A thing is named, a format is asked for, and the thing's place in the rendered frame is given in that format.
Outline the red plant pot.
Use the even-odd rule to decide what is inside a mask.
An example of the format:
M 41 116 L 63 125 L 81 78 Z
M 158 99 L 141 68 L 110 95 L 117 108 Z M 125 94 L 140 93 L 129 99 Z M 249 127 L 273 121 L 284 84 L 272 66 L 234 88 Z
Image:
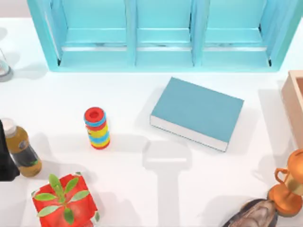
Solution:
M 73 188 L 71 192 L 69 192 L 66 195 L 67 200 L 69 200 L 75 193 L 79 191 L 89 190 L 80 172 L 66 175 L 60 178 L 59 180 L 63 188 L 65 188 L 66 184 L 75 177 L 79 177 L 78 184 Z M 35 195 L 44 192 L 55 194 L 50 184 L 47 184 L 39 188 L 38 190 L 33 191 L 31 194 L 37 213 L 46 206 L 59 204 L 57 200 L 37 201 L 34 199 Z M 68 207 L 72 209 L 73 214 L 75 216 L 75 220 L 72 225 L 69 225 L 65 221 L 63 217 L 64 207 L 61 207 L 54 213 L 47 215 L 46 217 L 39 218 L 41 227 L 97 227 L 100 220 L 100 214 L 98 212 L 98 209 L 96 207 L 96 204 L 93 200 L 91 193 L 89 193 L 87 197 L 85 197 L 80 201 L 69 203 Z

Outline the stack of coloured rings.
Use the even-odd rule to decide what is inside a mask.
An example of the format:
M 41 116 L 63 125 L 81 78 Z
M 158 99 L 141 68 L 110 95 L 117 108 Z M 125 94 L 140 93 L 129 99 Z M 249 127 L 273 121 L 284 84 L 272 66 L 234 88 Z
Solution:
M 99 107 L 91 107 L 84 114 L 89 141 L 93 148 L 104 149 L 110 144 L 106 113 Z

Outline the light blue rack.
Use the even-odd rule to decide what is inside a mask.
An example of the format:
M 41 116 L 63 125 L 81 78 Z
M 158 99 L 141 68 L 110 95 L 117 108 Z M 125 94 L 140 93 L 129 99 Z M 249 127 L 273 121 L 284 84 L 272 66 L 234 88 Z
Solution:
M 303 0 L 27 0 L 48 68 L 61 72 L 268 72 Z

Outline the bronze trophy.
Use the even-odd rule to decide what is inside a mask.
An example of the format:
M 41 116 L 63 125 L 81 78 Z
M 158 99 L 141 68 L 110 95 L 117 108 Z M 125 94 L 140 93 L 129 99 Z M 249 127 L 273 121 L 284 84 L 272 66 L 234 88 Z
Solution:
M 277 168 L 278 184 L 268 192 L 279 215 L 293 217 L 303 208 L 303 149 L 297 149 L 288 158 L 287 168 Z

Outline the olive juice bottle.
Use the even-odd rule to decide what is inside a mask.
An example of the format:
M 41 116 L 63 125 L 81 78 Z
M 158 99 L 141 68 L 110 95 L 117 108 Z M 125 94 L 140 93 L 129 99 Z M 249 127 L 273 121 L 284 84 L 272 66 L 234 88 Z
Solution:
M 28 133 L 12 119 L 2 118 L 0 121 L 8 150 L 20 173 L 25 177 L 36 176 L 42 169 L 42 161 L 30 145 Z

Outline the green plant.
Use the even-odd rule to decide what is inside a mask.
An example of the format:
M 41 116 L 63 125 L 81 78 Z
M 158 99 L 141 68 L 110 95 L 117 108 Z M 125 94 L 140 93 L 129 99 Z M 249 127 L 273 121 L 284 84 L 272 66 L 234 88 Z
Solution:
M 78 181 L 79 181 L 79 177 L 75 177 L 66 184 L 65 188 L 63 188 L 59 178 L 54 174 L 50 174 L 49 184 L 55 194 L 44 192 L 35 195 L 34 199 L 37 201 L 57 200 L 59 204 L 49 205 L 42 208 L 37 213 L 37 216 L 39 218 L 46 217 L 47 215 L 50 215 L 55 211 L 57 211 L 59 208 L 64 207 L 63 217 L 69 225 L 72 225 L 74 223 L 75 216 L 73 214 L 72 209 L 68 207 L 68 204 L 71 202 L 80 201 L 89 195 L 89 190 L 82 190 L 75 193 L 69 200 L 67 200 L 66 195 L 73 190 L 73 188 L 78 184 Z

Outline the blue book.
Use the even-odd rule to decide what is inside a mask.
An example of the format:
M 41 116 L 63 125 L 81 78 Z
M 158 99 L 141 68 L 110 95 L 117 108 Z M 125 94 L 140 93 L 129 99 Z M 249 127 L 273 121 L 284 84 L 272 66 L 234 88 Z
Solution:
M 244 101 L 171 78 L 150 115 L 150 125 L 225 152 Z

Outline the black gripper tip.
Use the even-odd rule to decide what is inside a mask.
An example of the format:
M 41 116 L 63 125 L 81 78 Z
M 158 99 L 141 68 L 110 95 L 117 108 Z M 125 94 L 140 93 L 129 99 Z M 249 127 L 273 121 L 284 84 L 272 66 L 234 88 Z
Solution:
M 19 175 L 20 171 L 9 153 L 3 124 L 0 120 L 0 182 L 11 182 Z

